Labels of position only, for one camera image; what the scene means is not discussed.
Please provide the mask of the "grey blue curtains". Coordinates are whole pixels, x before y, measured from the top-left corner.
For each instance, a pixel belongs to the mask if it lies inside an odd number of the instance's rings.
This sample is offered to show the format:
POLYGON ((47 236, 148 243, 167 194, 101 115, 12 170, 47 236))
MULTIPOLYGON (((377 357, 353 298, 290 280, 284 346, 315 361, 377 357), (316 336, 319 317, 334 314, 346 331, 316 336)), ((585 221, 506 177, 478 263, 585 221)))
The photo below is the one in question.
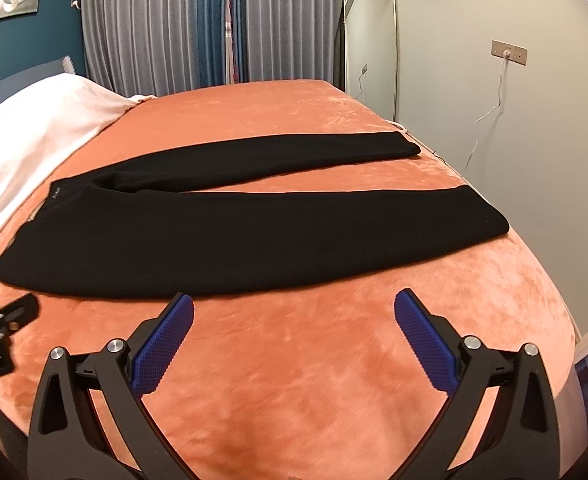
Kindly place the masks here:
POLYGON ((123 96, 345 85, 343 0, 80 0, 80 13, 89 77, 123 96))

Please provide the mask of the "black pants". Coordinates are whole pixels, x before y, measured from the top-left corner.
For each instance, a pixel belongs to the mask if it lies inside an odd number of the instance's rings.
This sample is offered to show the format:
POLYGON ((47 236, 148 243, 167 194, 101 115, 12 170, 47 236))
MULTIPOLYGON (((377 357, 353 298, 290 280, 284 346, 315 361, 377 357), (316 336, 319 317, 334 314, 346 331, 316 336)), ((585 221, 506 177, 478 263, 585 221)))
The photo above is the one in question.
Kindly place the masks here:
POLYGON ((317 285, 507 234, 472 188, 249 193, 281 174, 419 154, 398 132, 279 134, 172 148, 54 181, 0 255, 0 282, 103 299, 317 285))

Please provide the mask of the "wall power outlet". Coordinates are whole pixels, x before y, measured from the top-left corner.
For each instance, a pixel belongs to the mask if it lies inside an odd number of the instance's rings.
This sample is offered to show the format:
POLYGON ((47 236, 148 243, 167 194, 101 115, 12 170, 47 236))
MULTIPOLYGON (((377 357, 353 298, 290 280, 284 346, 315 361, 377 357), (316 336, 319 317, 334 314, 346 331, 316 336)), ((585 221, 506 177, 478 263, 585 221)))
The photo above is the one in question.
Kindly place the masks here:
POLYGON ((490 53, 496 58, 504 58, 508 62, 513 62, 518 65, 525 66, 527 63, 528 51, 514 44, 492 40, 492 50, 490 50, 490 53))

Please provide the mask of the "white pillow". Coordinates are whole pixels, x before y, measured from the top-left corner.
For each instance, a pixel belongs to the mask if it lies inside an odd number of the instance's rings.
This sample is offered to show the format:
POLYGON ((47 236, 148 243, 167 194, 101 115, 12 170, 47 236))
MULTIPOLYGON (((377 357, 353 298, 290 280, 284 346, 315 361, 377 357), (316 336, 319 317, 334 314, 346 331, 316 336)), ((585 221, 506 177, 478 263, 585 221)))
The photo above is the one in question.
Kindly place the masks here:
POLYGON ((63 162, 128 110, 154 98, 126 98, 64 73, 0 103, 0 232, 63 162))

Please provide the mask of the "standing mirror gold frame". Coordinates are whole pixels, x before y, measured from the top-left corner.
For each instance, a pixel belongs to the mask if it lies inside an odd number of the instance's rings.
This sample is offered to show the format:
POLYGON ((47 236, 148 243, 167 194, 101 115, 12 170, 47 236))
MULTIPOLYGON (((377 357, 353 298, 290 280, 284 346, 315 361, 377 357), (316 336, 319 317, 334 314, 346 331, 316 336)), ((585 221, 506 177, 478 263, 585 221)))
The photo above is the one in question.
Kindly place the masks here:
POLYGON ((344 0, 345 90, 384 119, 397 110, 395 0, 344 0))

